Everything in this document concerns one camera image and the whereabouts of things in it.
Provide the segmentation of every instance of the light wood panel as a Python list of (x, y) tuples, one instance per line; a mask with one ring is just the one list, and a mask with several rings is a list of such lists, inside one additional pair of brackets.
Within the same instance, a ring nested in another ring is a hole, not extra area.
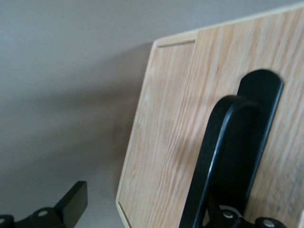
[(245, 216), (297, 227), (304, 208), (304, 10), (201, 30), (192, 48), (152, 50), (117, 196), (129, 224), (178, 227), (212, 108), (236, 94), (245, 74), (267, 68), (285, 88)]
[(151, 51), (117, 193), (126, 227), (147, 227), (193, 47)]
[(203, 27), (203, 28), (197, 28), (197, 29), (190, 30), (190, 31), (187, 31), (187, 32), (182, 32), (182, 33), (174, 34), (174, 35), (171, 35), (171, 36), (162, 37), (162, 38), (157, 39), (153, 43), (153, 47), (165, 47), (165, 46), (172, 46), (172, 45), (195, 42), (195, 40), (197, 38), (197, 35), (198, 35), (198, 32), (202, 31), (204, 29), (211, 29), (211, 28), (215, 28), (215, 27), (219, 27), (219, 26), (230, 25), (230, 24), (235, 24), (235, 23), (238, 23), (238, 22), (243, 22), (243, 21), (247, 21), (247, 20), (253, 20), (253, 19), (257, 19), (257, 18), (261, 18), (261, 17), (266, 17), (266, 16), (270, 16), (270, 15), (273, 15), (273, 14), (285, 13), (287, 11), (295, 10), (295, 9), (298, 9), (298, 8), (301, 8), (301, 7), (304, 7), (304, 2), (298, 2), (298, 3), (293, 4), (293, 5), (283, 6), (283, 7), (277, 8), (277, 9), (272, 9), (272, 10), (268, 10), (268, 11), (265, 11), (265, 12), (249, 15), (247, 17), (238, 18), (238, 19), (229, 20), (229, 21), (224, 21), (224, 22), (214, 24), (214, 25), (209, 25), (209, 26), (206, 26), (206, 27)]

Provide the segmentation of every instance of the bolt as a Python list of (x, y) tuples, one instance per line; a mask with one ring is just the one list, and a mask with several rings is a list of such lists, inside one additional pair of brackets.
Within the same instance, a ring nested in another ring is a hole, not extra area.
[(232, 214), (229, 210), (225, 210), (225, 211), (223, 212), (223, 215), (224, 215), (226, 218), (228, 218), (228, 219), (233, 218), (233, 214)]
[(265, 220), (263, 221), (263, 224), (264, 224), (266, 227), (269, 227), (269, 228), (275, 227), (274, 223), (273, 223), (272, 221), (268, 220), (268, 219), (265, 219)]

